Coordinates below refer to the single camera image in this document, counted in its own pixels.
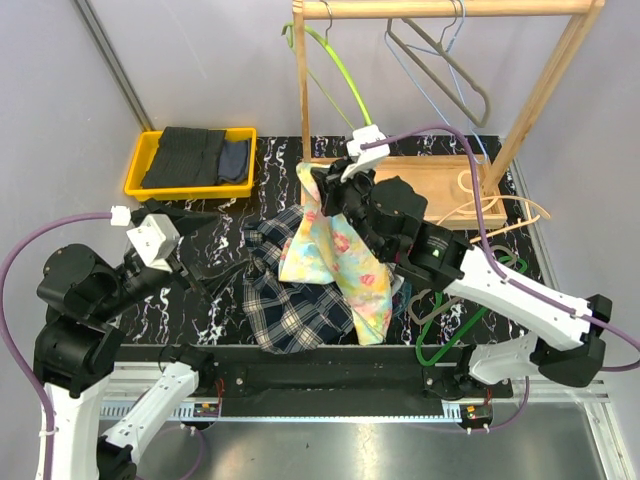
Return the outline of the pastel patterned garment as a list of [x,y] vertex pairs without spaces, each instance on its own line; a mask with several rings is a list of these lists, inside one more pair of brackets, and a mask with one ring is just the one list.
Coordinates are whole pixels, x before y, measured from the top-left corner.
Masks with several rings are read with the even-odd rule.
[[301,162],[296,175],[302,190],[302,220],[285,244],[279,264],[283,282],[335,284],[351,309],[361,345],[381,344],[392,319],[396,279],[379,262],[340,214],[321,213],[320,192],[312,178],[314,163]]

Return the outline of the white garment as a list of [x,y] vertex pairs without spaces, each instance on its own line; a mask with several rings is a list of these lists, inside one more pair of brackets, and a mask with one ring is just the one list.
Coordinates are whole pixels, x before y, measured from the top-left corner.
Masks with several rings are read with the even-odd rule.
[[388,270],[390,275],[391,296],[395,296],[397,292],[402,288],[404,284],[404,278],[397,274],[395,264],[388,264]]

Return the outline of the green velvet hanger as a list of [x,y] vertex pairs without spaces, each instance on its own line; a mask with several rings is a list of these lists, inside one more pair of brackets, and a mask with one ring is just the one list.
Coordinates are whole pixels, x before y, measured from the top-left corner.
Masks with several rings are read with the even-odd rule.
[[[520,257],[516,257],[515,259],[511,259],[510,257],[508,257],[507,255],[500,257],[499,261],[501,263],[503,263],[504,265],[511,267],[513,265],[517,266],[517,271],[519,273],[525,273],[528,269],[528,263],[520,258]],[[483,316],[488,312],[488,309],[486,307],[481,307],[472,317],[470,320],[468,320],[462,327],[460,327],[455,333],[454,335],[443,345],[440,346],[439,350],[429,359],[426,359],[423,352],[422,352],[422,347],[424,344],[424,340],[426,338],[427,333],[429,332],[429,329],[431,327],[431,325],[433,324],[433,320],[429,319],[425,322],[425,324],[422,326],[421,331],[419,336],[417,337],[416,340],[416,344],[415,344],[415,354],[416,354],[416,358],[418,363],[422,366],[422,367],[431,367],[434,366],[451,348],[453,348],[461,339],[462,337],[472,328],[475,326],[475,324],[477,322],[479,322]]]

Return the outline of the navy plaid garment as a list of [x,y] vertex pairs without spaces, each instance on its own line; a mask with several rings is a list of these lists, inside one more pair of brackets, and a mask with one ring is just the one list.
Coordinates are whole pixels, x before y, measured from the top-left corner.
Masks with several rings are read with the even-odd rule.
[[244,227],[248,263],[242,310],[258,346],[273,354],[313,350],[350,333],[353,315],[338,287],[278,278],[285,245],[303,218],[299,205]]

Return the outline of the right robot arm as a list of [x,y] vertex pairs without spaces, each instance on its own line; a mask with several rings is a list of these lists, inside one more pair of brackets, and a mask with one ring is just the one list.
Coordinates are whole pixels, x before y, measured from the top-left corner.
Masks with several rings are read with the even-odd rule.
[[434,384],[441,395],[472,397],[505,379],[536,373],[574,388],[591,383],[606,344],[587,319],[607,322],[609,299],[567,296],[497,264],[491,250],[425,221],[427,199],[400,177],[377,182],[368,171],[343,179],[351,164],[344,158],[312,168],[324,216],[344,216],[366,250],[394,265],[414,287],[472,301],[528,331],[518,339],[464,348],[458,364]]

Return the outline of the wooden hanger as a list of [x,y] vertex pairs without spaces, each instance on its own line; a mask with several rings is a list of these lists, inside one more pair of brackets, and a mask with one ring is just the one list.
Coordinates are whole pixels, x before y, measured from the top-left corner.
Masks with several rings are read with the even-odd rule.
[[474,230],[477,235],[471,242],[478,243],[481,240],[479,218],[484,221],[487,238],[521,230],[540,220],[552,218],[547,209],[529,198],[513,194],[498,194],[497,192],[480,198],[481,215],[479,215],[475,209],[473,187],[470,183],[466,184],[465,178],[469,176],[469,170],[462,171],[457,177],[457,183],[458,188],[467,194],[470,200],[436,219],[437,226],[450,230]]

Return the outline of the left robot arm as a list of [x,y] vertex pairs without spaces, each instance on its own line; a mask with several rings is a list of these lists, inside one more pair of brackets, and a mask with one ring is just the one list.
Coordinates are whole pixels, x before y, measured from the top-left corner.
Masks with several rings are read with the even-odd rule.
[[105,433],[100,410],[125,334],[114,320],[171,283],[210,299],[214,289],[193,263],[180,259],[184,238],[217,221],[155,200],[139,209],[115,207],[113,225],[131,244],[112,266],[92,248],[70,244],[43,268],[37,295],[47,305],[35,340],[33,373],[45,395],[38,475],[42,479],[134,479],[152,439],[192,395],[222,395],[213,354],[188,344],[169,350],[159,379]]

